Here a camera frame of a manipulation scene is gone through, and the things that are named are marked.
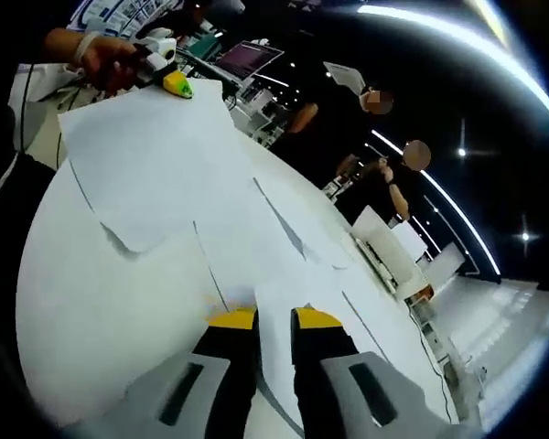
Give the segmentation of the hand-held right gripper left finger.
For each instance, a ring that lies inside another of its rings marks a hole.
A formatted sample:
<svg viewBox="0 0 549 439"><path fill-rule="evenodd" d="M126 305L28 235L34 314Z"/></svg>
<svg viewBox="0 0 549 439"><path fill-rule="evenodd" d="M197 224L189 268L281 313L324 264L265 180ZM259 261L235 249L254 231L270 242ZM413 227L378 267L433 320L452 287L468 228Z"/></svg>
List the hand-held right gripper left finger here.
<svg viewBox="0 0 549 439"><path fill-rule="evenodd" d="M256 307L213 317L196 346L134 380L105 413L66 438L241 438L257 389Z"/></svg>

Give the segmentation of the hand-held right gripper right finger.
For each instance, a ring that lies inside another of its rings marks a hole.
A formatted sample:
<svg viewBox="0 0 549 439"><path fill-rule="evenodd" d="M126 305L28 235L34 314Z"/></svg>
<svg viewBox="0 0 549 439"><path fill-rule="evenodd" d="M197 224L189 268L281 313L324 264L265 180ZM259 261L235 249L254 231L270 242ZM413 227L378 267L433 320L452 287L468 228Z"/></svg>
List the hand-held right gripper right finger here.
<svg viewBox="0 0 549 439"><path fill-rule="evenodd" d="M294 390L307 438L480 438L446 422L420 386L373 352L360 352L334 316L291 312Z"/></svg>

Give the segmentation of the person's left hand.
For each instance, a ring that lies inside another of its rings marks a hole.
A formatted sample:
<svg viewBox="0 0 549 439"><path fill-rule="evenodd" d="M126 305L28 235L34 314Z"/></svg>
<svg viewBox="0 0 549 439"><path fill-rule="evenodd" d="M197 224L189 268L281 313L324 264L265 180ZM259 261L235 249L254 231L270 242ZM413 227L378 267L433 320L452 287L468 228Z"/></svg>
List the person's left hand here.
<svg viewBox="0 0 549 439"><path fill-rule="evenodd" d="M93 87L115 94L135 85L137 55L137 48L128 41L97 36L81 55L81 67Z"/></svg>

